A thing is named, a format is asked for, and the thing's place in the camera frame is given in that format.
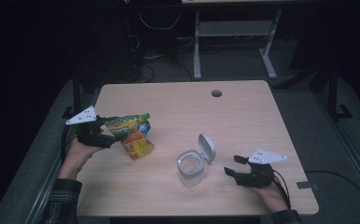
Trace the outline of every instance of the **human arm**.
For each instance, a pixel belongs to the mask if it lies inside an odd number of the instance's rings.
[[[275,176],[275,181],[280,184],[279,179]],[[302,220],[296,210],[290,210],[284,201],[283,194],[278,187],[271,182],[265,188],[248,188],[256,193],[261,201],[272,212],[272,220],[275,224],[300,224]]]
[[[82,184],[76,177],[87,160],[99,150],[102,148],[87,147],[76,138],[71,142],[39,223],[77,223],[76,208]]]

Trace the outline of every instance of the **chip bag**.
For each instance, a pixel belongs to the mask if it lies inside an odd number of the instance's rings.
[[[125,116],[105,122],[107,129],[115,136],[122,136],[121,145],[133,160],[140,159],[154,149],[154,144],[145,136],[151,129],[149,114]]]

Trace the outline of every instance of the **clear plastic container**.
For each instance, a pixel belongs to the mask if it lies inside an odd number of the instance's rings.
[[[200,134],[199,145],[202,153],[195,149],[180,154],[177,158],[179,177],[183,185],[191,187],[199,184],[204,176],[204,160],[209,165],[215,159],[215,145],[206,133]]]

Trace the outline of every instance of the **hand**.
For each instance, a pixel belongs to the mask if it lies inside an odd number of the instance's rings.
[[[277,176],[275,176],[275,181],[280,183],[280,180]],[[289,210],[287,204],[284,201],[282,193],[279,191],[278,187],[276,187],[273,182],[271,182],[269,186],[262,189],[248,189],[256,193],[261,198],[261,201],[269,208],[272,213]]]
[[[78,142],[75,138],[70,143],[70,149],[67,152],[66,159],[59,172],[58,179],[76,180],[78,173],[81,171],[87,160],[92,157],[93,153],[102,150],[102,147],[88,147]]]

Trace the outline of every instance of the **hole in table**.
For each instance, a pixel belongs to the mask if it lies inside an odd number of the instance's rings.
[[[212,91],[213,97],[220,97],[222,94],[223,94],[223,92],[221,92],[219,90]]]

